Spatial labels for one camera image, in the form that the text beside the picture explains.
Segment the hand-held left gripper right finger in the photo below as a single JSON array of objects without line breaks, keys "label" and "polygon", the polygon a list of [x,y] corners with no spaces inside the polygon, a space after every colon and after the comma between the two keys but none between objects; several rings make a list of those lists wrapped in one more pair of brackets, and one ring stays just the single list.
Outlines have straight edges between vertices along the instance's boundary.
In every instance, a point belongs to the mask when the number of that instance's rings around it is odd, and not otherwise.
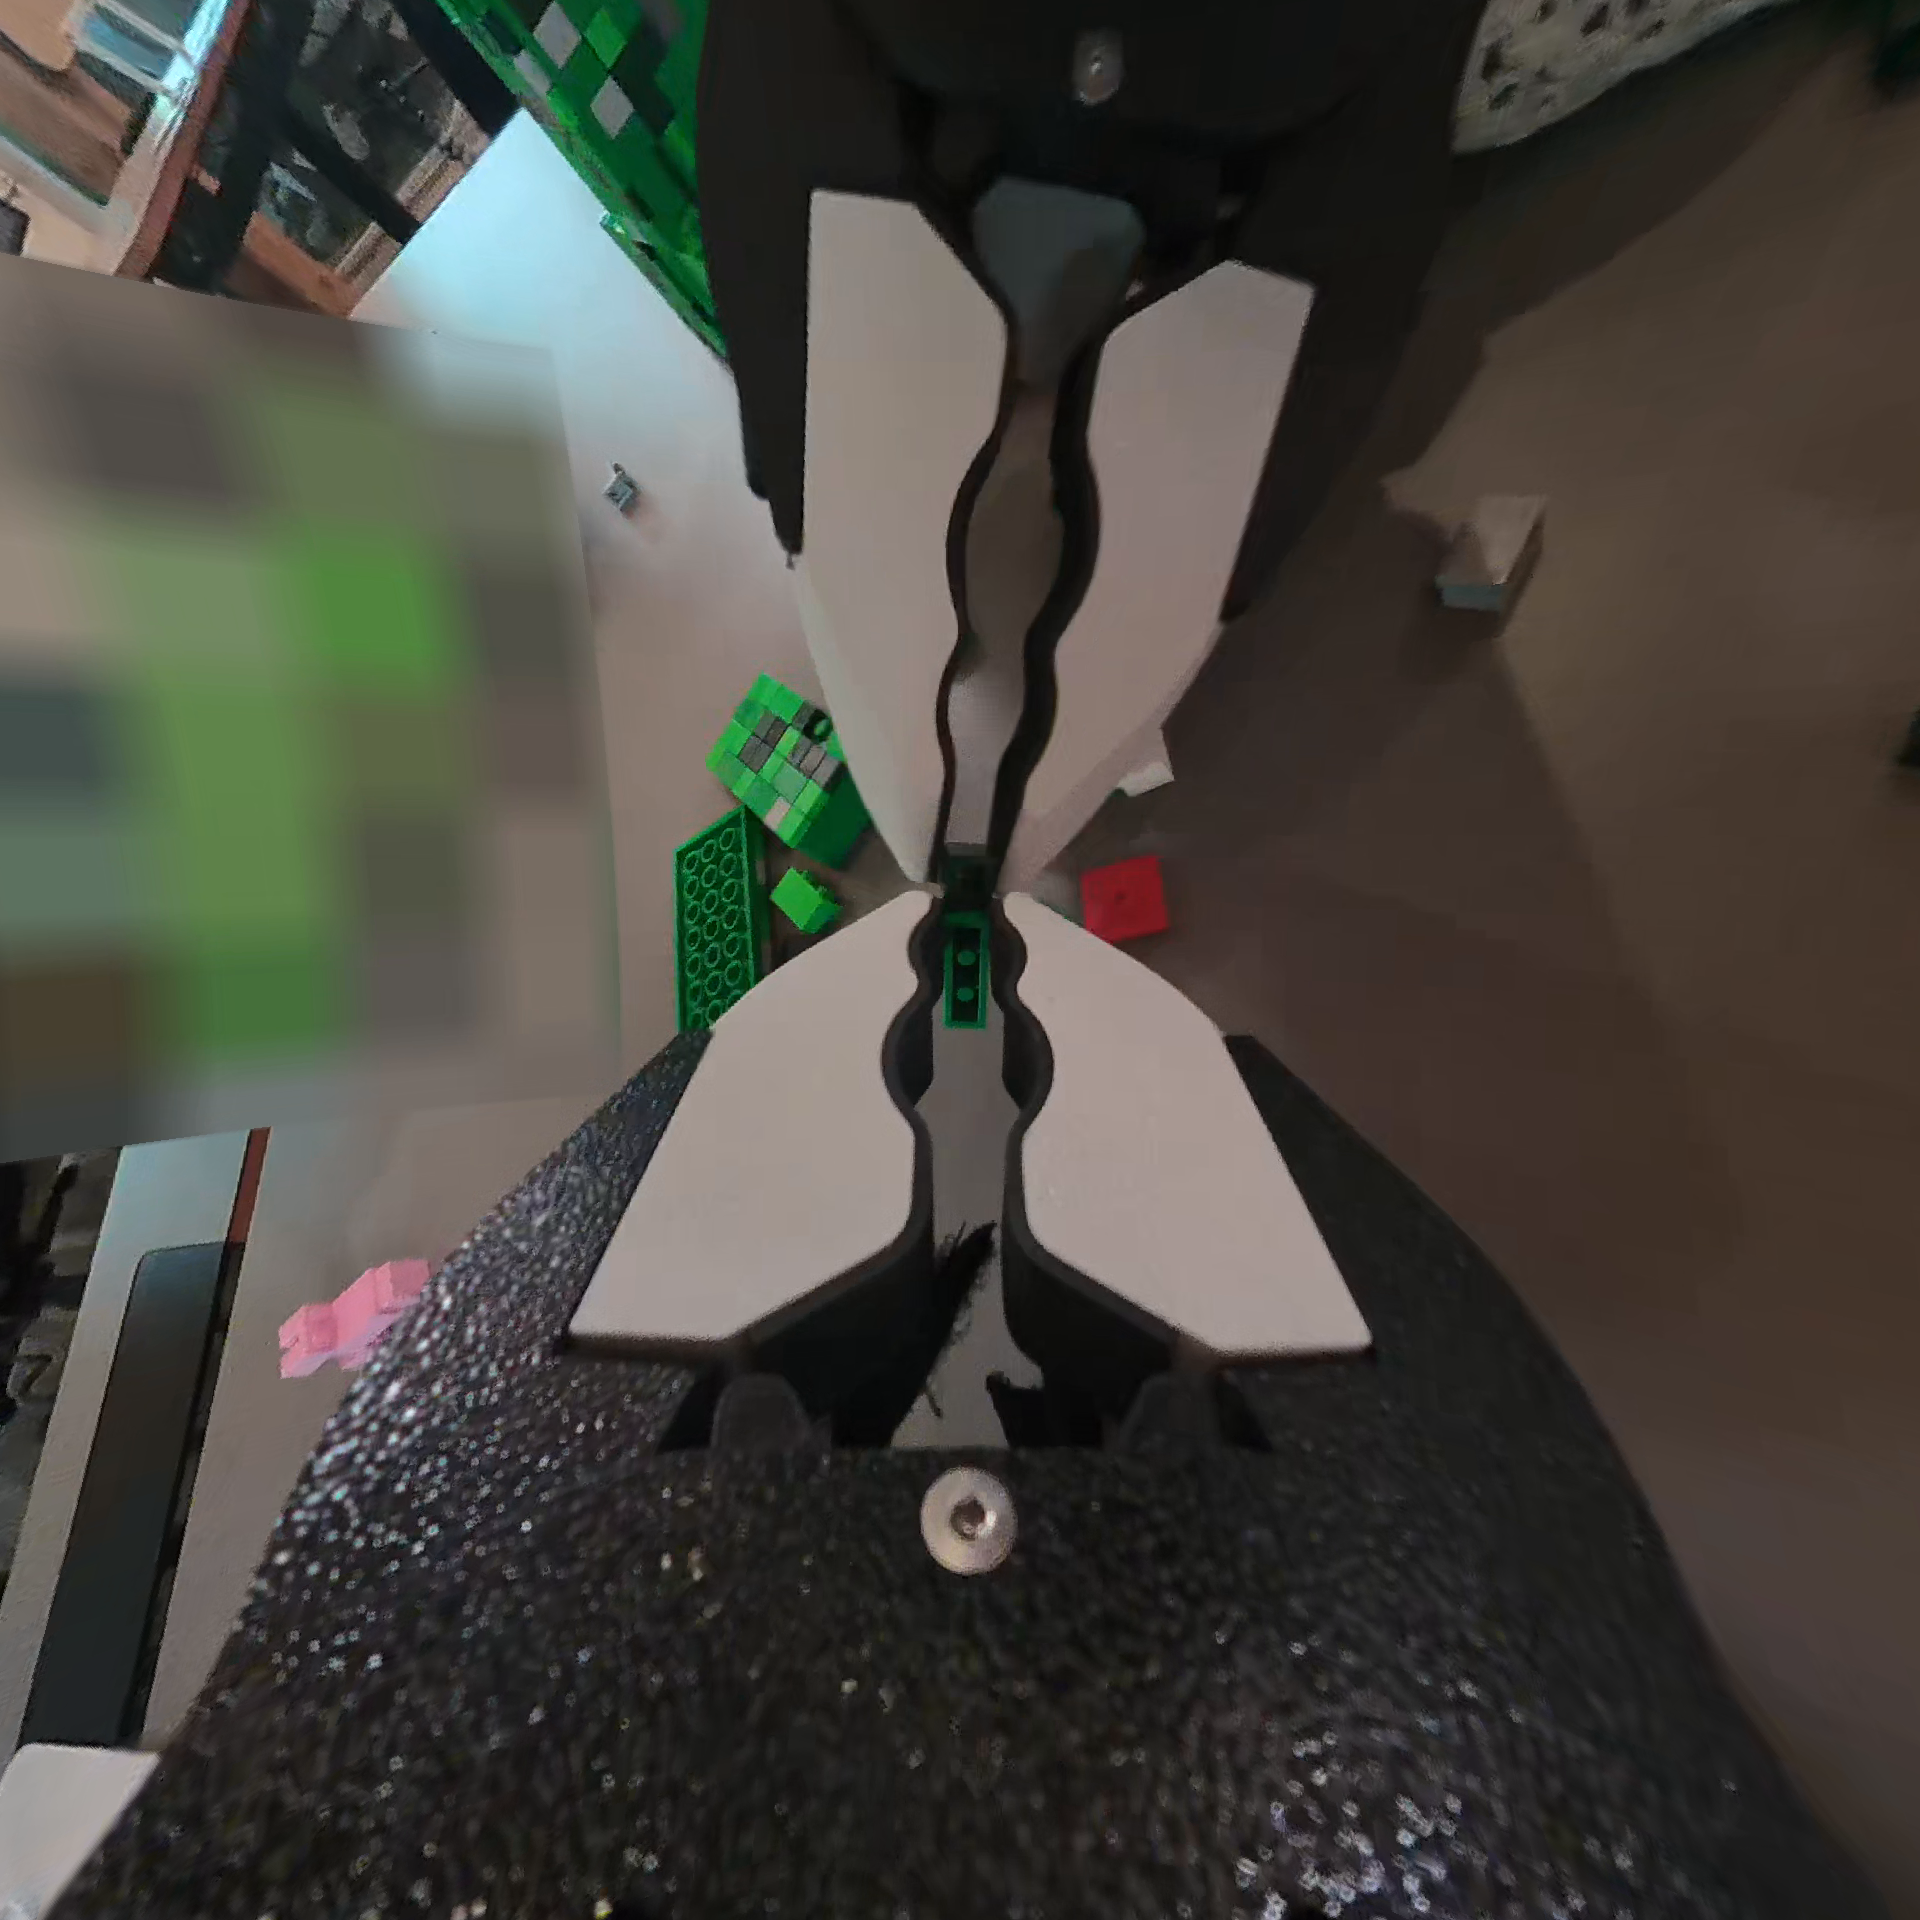
[{"label": "hand-held left gripper right finger", "polygon": [[1038,1253],[1225,1363],[1371,1332],[1215,1021],[1032,897],[1000,900],[1041,1084],[1015,1173]]}]

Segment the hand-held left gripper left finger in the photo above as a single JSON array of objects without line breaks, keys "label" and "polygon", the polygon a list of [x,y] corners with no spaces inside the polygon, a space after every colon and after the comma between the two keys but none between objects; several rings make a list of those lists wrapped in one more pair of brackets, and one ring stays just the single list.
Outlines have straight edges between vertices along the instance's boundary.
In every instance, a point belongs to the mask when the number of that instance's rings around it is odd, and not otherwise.
[{"label": "hand-held left gripper left finger", "polygon": [[707,1033],[566,1338],[707,1359],[929,1253],[933,894],[828,935]]}]

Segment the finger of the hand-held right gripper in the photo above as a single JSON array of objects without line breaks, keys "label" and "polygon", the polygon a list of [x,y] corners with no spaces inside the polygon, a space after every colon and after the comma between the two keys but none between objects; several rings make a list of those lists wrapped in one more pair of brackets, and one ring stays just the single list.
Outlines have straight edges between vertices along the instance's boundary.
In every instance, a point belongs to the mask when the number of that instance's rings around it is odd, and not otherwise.
[{"label": "finger of the hand-held right gripper", "polygon": [[1008,329],[927,214],[821,189],[806,207],[803,631],[847,771],[909,883],[935,866],[948,537],[1000,418]]},{"label": "finger of the hand-held right gripper", "polygon": [[1048,649],[1052,721],[999,865],[1029,890],[1159,746],[1211,657],[1312,285],[1220,261],[1119,319],[1086,425],[1095,535]]}]

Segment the green lego plate assembly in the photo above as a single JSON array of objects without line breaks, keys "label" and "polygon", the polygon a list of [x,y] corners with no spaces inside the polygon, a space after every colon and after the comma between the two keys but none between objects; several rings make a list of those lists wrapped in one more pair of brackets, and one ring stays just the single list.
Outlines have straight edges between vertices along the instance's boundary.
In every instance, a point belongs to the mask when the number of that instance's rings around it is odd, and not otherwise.
[{"label": "green lego plate assembly", "polygon": [[678,1033],[710,1028],[765,973],[771,884],[765,834],[731,806],[675,850],[675,972]]}]

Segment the narrow green lego brick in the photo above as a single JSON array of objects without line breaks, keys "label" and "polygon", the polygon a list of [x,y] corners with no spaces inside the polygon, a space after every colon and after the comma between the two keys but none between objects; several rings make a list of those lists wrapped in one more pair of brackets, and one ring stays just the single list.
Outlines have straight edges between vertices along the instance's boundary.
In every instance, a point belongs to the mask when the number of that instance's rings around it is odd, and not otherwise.
[{"label": "narrow green lego brick", "polygon": [[943,1027],[982,1030],[991,1010],[991,854],[976,843],[943,852]]}]

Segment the red lego plate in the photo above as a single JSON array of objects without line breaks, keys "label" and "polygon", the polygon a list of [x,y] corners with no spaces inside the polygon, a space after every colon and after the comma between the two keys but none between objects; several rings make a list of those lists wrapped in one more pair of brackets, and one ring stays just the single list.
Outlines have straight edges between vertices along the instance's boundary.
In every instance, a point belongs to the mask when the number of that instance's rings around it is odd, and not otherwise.
[{"label": "red lego plate", "polygon": [[1103,943],[1134,943],[1169,927],[1166,876],[1157,854],[1084,868],[1076,894],[1084,927]]}]

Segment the green lego creeper head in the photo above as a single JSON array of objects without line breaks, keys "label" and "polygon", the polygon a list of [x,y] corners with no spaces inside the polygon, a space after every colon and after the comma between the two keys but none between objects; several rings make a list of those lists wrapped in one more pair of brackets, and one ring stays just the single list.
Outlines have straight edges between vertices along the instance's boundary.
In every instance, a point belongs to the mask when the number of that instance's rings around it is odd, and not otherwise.
[{"label": "green lego creeper head", "polygon": [[829,871],[872,827],[828,708],[771,674],[734,706],[707,765],[782,849]]}]

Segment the pink lego pig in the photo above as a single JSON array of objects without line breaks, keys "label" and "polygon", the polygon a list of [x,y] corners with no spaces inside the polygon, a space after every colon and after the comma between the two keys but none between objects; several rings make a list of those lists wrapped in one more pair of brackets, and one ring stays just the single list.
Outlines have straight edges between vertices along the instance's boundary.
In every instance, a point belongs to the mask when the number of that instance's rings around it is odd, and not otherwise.
[{"label": "pink lego pig", "polygon": [[366,1366],[431,1273],[431,1261],[415,1258],[374,1263],[336,1297],[296,1307],[279,1324],[279,1379]]}]

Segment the large green pixel-pattern box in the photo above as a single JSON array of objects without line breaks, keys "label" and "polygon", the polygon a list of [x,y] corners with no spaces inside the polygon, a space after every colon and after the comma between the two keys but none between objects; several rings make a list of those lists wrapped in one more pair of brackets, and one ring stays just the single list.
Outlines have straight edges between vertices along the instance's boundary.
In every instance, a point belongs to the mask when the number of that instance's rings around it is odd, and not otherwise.
[{"label": "large green pixel-pattern box", "polygon": [[492,76],[548,135],[604,228],[716,356],[697,193],[707,2],[441,2]]}]

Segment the instruction book stand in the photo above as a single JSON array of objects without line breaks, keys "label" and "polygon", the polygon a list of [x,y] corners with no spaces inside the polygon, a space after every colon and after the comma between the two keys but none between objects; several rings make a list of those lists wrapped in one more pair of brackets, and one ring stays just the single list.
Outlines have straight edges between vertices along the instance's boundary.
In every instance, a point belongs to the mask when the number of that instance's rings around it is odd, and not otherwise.
[{"label": "instruction book stand", "polygon": [[3,1915],[43,1915],[155,1765],[134,1749],[22,1745],[3,1775]]}]

